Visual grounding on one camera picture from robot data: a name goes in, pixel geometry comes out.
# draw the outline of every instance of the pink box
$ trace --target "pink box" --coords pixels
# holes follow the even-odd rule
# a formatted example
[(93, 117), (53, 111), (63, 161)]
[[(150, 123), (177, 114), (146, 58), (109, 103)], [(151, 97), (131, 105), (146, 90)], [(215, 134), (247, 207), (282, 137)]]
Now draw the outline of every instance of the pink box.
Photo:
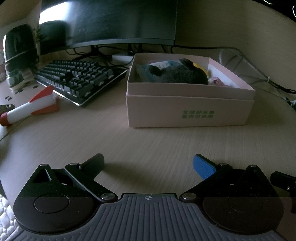
[[(187, 58), (232, 87), (143, 83), (136, 64)], [(211, 58), (181, 54), (136, 54), (128, 76), (129, 127), (233, 126), (245, 124), (255, 90)]]

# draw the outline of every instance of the blue gripper pad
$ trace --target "blue gripper pad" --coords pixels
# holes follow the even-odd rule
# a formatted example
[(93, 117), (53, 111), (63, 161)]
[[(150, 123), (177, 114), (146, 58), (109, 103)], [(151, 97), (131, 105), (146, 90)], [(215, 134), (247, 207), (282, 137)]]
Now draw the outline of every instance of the blue gripper pad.
[(207, 179), (216, 172), (214, 165), (211, 165), (206, 158), (195, 155), (193, 158), (193, 168), (202, 177), (202, 179)]

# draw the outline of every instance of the gray ribbed plate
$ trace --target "gray ribbed plate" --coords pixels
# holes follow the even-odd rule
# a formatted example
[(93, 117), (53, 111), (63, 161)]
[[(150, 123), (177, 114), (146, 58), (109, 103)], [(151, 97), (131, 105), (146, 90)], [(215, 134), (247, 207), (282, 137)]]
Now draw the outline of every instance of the gray ribbed plate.
[(124, 194), (102, 204), (84, 226), (60, 235), (23, 231), (15, 241), (284, 241), (276, 232), (246, 236), (212, 225), (195, 204), (183, 203), (174, 194)]

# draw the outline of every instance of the curved monitor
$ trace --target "curved monitor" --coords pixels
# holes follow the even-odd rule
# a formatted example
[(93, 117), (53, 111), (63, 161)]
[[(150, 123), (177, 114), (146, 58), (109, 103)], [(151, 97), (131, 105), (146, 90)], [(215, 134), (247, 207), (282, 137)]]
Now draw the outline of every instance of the curved monitor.
[(41, 54), (89, 45), (174, 45), (178, 0), (42, 0)]

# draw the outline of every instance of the yellow plush toy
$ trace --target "yellow plush toy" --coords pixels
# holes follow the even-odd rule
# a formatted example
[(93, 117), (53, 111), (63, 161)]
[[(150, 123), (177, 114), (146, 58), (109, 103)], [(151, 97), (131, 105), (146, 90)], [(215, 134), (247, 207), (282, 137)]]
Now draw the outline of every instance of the yellow plush toy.
[(206, 71), (204, 67), (200, 66), (197, 63), (193, 63), (193, 65), (194, 65), (194, 67), (197, 67), (197, 68), (201, 69), (203, 72), (205, 72), (205, 74), (207, 75), (208, 78), (210, 77), (208, 71)]

